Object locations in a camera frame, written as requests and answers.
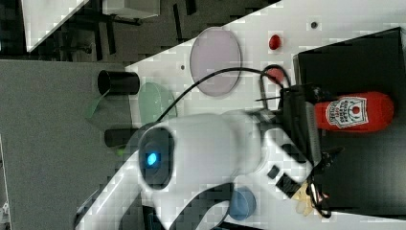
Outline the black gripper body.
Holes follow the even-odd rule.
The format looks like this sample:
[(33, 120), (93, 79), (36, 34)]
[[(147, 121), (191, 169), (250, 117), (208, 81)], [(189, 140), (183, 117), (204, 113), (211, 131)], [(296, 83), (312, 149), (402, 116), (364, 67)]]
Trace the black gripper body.
[(329, 103), (335, 97), (314, 84), (286, 87), (281, 96), (279, 109), (288, 136), (313, 166), (330, 167), (343, 148), (322, 149), (314, 108), (316, 103)]

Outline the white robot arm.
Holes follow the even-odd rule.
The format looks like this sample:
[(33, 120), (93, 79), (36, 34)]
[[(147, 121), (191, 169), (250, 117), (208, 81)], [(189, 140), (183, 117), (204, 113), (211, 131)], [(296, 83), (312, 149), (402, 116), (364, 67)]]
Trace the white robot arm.
[(164, 230), (213, 230), (232, 220), (247, 227), (293, 228), (304, 219), (294, 195), (327, 218), (315, 185), (342, 152), (321, 149), (313, 104), (294, 86), (277, 109), (238, 109), (155, 122), (137, 130), (129, 156), (81, 210), (74, 230), (119, 230), (141, 192)]

